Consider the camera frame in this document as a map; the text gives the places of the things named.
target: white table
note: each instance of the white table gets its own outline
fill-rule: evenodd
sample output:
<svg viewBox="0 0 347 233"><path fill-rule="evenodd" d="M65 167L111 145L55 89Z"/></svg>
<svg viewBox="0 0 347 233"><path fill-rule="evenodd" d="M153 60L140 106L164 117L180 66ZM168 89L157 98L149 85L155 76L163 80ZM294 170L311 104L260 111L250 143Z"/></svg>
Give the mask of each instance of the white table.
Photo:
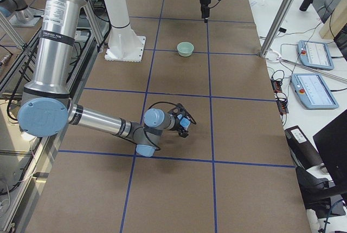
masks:
<svg viewBox="0 0 347 233"><path fill-rule="evenodd" d="M316 13L313 6L309 6L306 12L299 10L303 0L294 0L288 14L285 17L284 22L282 23L282 28L287 29L287 33L303 33L311 28L316 27L320 23L320 18ZM282 0L249 0L253 17L257 26L257 31L259 36L266 37L268 30L275 18L275 15L279 9L279 6ZM299 40L308 40L318 41L318 42L332 42L332 40L322 40L319 36L319 31L322 28L323 24L321 23L316 30L308 31L304 34L293 34L285 35L283 37L278 37L274 40L271 45L271 49L280 52L281 44L290 43L297 44ZM341 52L337 48L335 43L329 44L329 50L331 56L341 56ZM283 59L287 59L295 62L298 58L297 47L283 45L281 51ZM269 75L271 76L274 70L281 69L285 72L285 77L291 75L289 69L293 69L293 65L285 64L289 69L283 67L280 63L271 62L270 60L275 60L277 55L273 53L267 54L267 65L269 67ZM344 58L333 59L334 70L329 71L329 73L347 78L347 62ZM295 67L294 73L309 73L309 71ZM323 79L327 83L330 89L341 89L346 88L347 83L341 83L339 81L333 80L326 76L323 76ZM291 86L289 86L290 79L284 79L282 90L285 94L288 95L288 110L287 121L284 125L284 129L298 125L301 130L305 133L310 142L314 145L313 136L321 130L326 124L331 120L341 114L344 110L347 109L347 90L342 92L335 92L333 95L339 103L339 108L333 110L308 110L305 109L300 103L299 99L295 96L295 92ZM310 169L310 172L316 177L327 177L329 176L322 174L319 169L313 167ZM323 219L320 219L321 226L324 226ZM347 216L344 217L335 217L330 218L326 232L331 232L335 230L347 231Z"/></svg>

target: light blue framed device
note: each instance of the light blue framed device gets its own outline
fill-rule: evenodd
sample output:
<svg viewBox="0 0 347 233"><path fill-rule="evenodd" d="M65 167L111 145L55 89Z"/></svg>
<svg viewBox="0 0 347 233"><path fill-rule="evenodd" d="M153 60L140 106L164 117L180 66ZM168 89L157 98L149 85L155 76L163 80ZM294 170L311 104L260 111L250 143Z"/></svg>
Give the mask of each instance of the light blue framed device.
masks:
<svg viewBox="0 0 347 233"><path fill-rule="evenodd" d="M305 66L326 70L334 69L334 63L325 42L301 40L298 42L298 53L302 64Z"/></svg>
<svg viewBox="0 0 347 233"><path fill-rule="evenodd" d="M293 74L292 86L307 109L334 109L338 103L320 74Z"/></svg>

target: device screen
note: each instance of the device screen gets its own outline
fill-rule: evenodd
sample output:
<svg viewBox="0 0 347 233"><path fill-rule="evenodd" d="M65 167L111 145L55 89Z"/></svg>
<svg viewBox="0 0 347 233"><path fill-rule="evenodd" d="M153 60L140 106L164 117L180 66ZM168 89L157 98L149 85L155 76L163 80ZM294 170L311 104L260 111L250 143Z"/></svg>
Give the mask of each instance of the device screen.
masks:
<svg viewBox="0 0 347 233"><path fill-rule="evenodd" d="M306 51L309 58L309 63L329 66L328 55L323 44L307 42Z"/></svg>
<svg viewBox="0 0 347 233"><path fill-rule="evenodd" d="M314 106L333 105L330 95L317 75L298 75L309 101Z"/></svg>

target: bowl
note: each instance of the bowl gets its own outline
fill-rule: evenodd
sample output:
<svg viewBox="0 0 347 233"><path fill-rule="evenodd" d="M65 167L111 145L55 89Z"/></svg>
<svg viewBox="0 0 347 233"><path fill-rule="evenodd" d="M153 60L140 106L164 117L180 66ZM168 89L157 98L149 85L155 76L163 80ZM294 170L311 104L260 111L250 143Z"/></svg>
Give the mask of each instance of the bowl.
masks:
<svg viewBox="0 0 347 233"><path fill-rule="evenodd" d="M181 42L177 45L177 50L180 56L189 57L194 50L194 45L190 42Z"/></svg>

